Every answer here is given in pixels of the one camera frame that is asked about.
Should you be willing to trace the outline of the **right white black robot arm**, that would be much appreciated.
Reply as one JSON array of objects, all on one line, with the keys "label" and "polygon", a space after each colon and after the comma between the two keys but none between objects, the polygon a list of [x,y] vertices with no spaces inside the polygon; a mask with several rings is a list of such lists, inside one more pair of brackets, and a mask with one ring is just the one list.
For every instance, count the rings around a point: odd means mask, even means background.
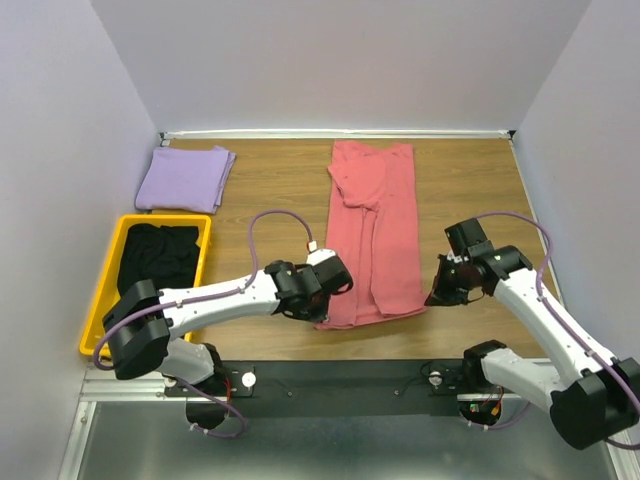
[{"label": "right white black robot arm", "polygon": [[593,339],[549,292],[543,268],[515,246],[493,246],[478,217],[445,230],[450,251],[439,258],[429,307],[466,305],[479,289],[528,329],[551,362],[545,369],[491,340],[463,354],[460,379],[480,392],[504,387],[549,414],[556,432],[583,450],[639,422],[639,364],[619,359]]}]

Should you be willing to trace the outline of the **red t shirt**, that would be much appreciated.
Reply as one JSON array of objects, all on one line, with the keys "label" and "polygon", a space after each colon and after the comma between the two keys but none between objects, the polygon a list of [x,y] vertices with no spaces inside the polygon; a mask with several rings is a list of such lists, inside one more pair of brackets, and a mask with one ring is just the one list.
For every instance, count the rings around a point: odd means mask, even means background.
[{"label": "red t shirt", "polygon": [[318,330],[346,330],[426,310],[413,147],[337,141],[325,245],[353,279],[334,296]]}]

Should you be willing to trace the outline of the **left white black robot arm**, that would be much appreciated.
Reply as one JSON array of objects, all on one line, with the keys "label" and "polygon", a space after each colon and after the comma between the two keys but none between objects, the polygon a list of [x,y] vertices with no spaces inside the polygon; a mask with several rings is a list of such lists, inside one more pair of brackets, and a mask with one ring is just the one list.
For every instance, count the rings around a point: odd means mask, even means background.
[{"label": "left white black robot arm", "polygon": [[330,249],[310,253],[303,264],[274,261],[248,276],[202,287],[158,289],[142,280],[104,317],[104,344],[119,380],[158,372],[209,395],[220,387],[224,366],[213,347],[187,341],[187,333],[249,316],[322,323],[331,298],[352,287],[347,267]]}]

